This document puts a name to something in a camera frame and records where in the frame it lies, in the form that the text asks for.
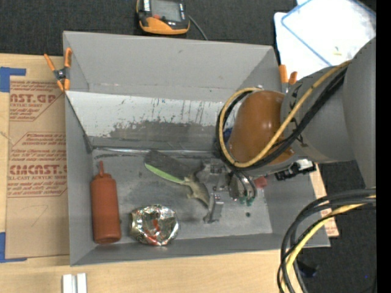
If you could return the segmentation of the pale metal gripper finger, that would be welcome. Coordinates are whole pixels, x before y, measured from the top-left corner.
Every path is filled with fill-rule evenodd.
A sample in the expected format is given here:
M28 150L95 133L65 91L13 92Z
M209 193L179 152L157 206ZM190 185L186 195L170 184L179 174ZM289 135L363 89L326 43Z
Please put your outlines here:
M221 219L224 202L221 200L219 194L210 194L210 201L208 204L208 212L203 218L205 223L218 222Z
M209 160L202 162L201 173L205 176L220 175L225 173L225 164L220 160Z

